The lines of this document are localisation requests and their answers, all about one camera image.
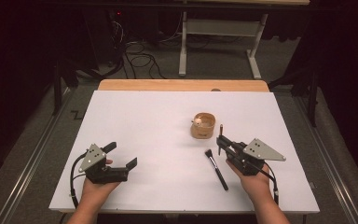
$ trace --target makeup brush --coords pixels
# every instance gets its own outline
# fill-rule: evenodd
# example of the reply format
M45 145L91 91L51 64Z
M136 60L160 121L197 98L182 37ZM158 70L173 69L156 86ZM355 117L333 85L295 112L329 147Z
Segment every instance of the makeup brush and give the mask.
M223 178L222 174L220 173L220 170L219 170L219 168L217 167L217 164L216 164L216 162L215 162L214 159L213 159L212 151L211 151L210 149L206 150L206 151L205 151L205 155L206 155L206 156L209 158L209 160L211 161L212 166L213 166L214 170L216 171L216 174L217 174L217 176L219 177L220 182L221 182L222 185L223 185L223 188L224 188L225 190L228 190L228 186L227 186L227 184L226 184L226 181L225 181L225 179Z

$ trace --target black brush handle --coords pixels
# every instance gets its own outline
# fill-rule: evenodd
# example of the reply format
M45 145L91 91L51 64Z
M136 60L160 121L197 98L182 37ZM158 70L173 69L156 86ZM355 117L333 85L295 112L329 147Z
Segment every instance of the black brush handle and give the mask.
M228 185L226 184L225 179L223 179L223 176L222 176L222 174L220 173L220 170L216 168L215 171L216 171L216 173L217 173L217 176L219 176L220 182L222 182L223 189L228 190Z

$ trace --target black cable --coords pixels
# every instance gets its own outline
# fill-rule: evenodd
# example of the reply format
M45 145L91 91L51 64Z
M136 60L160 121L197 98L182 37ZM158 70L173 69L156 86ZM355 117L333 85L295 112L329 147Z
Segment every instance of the black cable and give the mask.
M257 166L255 166L254 164L252 164L251 162L245 161L246 164L251 165L253 168L255 168L257 171L259 171L261 174L265 175L266 177L268 177L270 180L272 180L272 183L274 184L274 201L276 204L279 204L279 191L278 191L278 184L277 184L277 180L275 178L275 174L274 172L271 170L271 168L269 167L269 165L264 162L267 167L270 169L270 171L272 172L273 176L271 176L269 173L265 172L264 170L258 168Z
M60 224L63 223L63 219L66 217L66 214L67 214L67 213L62 214L61 219L60 219Z
M274 201L275 201L275 203L276 204L279 204L279 191L278 191L278 184L277 184L277 181L276 181L276 179L277 179L277 177L275 176L275 174L274 174L274 172L272 171L272 169L271 169L271 167L269 166L269 164L268 163L266 163L266 162L264 162L266 165L267 165L267 167L270 169L270 171L271 171L271 173L272 173L272 176L274 177L274 180L275 180L275 182L274 182Z
M86 157L86 154L87 154L87 151L80 155L74 162L74 164L72 165L72 169L71 169L71 176L70 176L70 186L71 186L71 197L72 197L72 201L74 202L74 206L75 208L77 208L77 206L79 205L79 202L77 200L77 197L76 197L76 191L75 191L75 188L74 188L74 172L75 172L75 167L77 165L77 163Z
M131 46L134 46L134 45L141 46L141 49L139 49L137 51L133 51L133 52L127 52L128 48L131 47ZM150 78L154 79L152 74L151 74L151 70L152 70L152 68L154 66L156 66L156 68L158 69L158 75L161 78L167 79L165 76L163 76L161 74L161 70L159 69L159 66L157 64L156 58L151 54L143 53L144 50L145 50L145 46L142 43L132 43L132 44L129 44L126 47L125 55L126 55L127 61L129 62L130 66L131 66L132 72L134 74L134 78L135 79L137 78L136 73L135 73L135 68L136 67L146 67L146 66L151 64L150 68L149 68L149 76L150 76ZM137 64L134 63L135 60L141 59L141 58L146 58L146 59L148 59L148 61L146 63L141 64L141 65L137 65Z
M77 175L77 176L75 176L72 180L75 180L76 178L78 178L78 177L80 177L80 176L82 176L82 175Z

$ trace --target forearm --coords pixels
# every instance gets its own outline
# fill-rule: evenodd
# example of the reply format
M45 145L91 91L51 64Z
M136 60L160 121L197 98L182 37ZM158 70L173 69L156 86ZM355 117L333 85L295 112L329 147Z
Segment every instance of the forearm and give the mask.
M74 214L68 221L68 224L93 224L95 223L100 208L87 206L80 203Z
M253 201L255 215L259 224L286 224L289 223L281 208L273 201L272 197Z

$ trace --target gripper mount plate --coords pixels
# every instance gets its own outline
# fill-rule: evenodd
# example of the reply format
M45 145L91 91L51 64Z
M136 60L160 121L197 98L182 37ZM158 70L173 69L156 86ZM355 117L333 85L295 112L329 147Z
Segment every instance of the gripper mount plate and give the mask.
M243 153L259 160L286 161L286 158L281 153L257 138L243 149Z
M100 147L97 147L97 145L92 144L86 153L86 157L80 165L79 172L81 173L86 171L92 165L94 165L98 161L101 161L105 157L106 153L104 153Z

